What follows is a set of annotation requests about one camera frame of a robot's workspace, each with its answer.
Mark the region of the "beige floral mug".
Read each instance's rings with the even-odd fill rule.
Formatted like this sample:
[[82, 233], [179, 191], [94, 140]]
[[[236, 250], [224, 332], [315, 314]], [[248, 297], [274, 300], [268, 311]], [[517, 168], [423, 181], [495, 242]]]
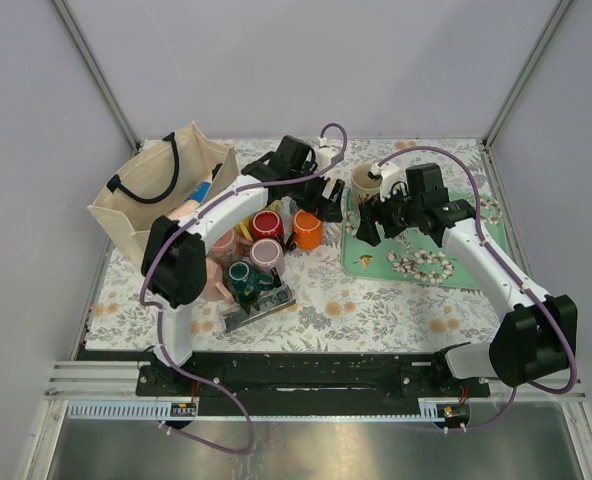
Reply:
[[355, 205], [377, 195], [382, 180], [370, 176], [372, 165], [364, 163], [355, 167], [351, 173], [351, 194]]

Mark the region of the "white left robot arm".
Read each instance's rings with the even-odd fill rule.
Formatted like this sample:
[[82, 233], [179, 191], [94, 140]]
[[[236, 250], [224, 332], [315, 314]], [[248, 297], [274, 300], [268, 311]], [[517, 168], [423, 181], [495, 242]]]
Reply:
[[340, 221], [344, 183], [327, 173], [344, 160], [347, 143], [335, 149], [320, 137], [312, 146], [287, 135], [194, 212], [152, 224], [139, 301], [157, 309], [154, 352], [164, 364], [157, 379], [168, 393], [181, 395], [192, 386], [193, 372], [184, 364], [193, 353], [191, 305], [207, 284], [209, 250], [239, 222], [285, 197], [323, 222]]

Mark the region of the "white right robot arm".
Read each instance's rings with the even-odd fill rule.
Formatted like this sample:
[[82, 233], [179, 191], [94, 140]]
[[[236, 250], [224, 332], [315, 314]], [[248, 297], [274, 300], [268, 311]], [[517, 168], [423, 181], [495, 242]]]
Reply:
[[376, 246], [418, 229], [465, 267], [500, 319], [491, 340], [446, 349], [445, 362], [431, 371], [438, 393], [454, 395], [474, 377], [518, 387], [563, 370], [577, 375], [575, 303], [552, 296], [500, 249], [482, 224], [479, 204], [450, 198], [438, 165], [372, 164], [367, 176], [379, 191], [359, 205], [357, 238]]

